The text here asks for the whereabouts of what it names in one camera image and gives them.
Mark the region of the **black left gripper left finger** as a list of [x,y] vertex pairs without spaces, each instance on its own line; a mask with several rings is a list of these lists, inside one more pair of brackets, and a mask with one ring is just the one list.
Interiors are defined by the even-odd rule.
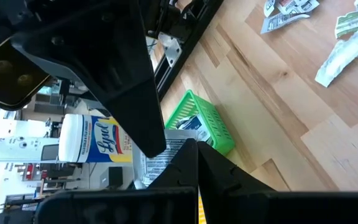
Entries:
[[187,139],[146,189],[72,190],[45,199],[35,224],[197,224],[198,145]]

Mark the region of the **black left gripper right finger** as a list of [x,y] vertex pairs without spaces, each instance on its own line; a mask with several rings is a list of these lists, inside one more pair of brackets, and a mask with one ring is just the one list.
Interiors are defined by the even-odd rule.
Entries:
[[198,143],[208,224],[358,224],[358,192],[277,191]]

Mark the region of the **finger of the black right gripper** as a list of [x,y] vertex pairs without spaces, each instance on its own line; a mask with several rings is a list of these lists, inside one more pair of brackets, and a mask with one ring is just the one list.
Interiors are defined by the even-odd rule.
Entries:
[[147,157],[166,148],[138,0],[24,0],[15,49],[85,84]]

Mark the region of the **Lysol wipes canister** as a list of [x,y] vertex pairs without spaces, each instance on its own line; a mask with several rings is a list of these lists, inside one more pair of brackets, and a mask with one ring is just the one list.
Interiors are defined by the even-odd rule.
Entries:
[[132,164],[132,139],[113,117],[66,114],[58,158],[63,162]]

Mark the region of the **green plastic slotted basket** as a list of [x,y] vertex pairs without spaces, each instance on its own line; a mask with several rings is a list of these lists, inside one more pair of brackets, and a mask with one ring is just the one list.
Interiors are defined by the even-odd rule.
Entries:
[[207,131],[210,133],[211,140],[207,143],[226,155],[235,146],[234,140],[230,135],[226,125],[221,119],[215,106],[188,90],[172,114],[165,122],[166,129],[175,129],[177,122],[182,118],[199,115]]

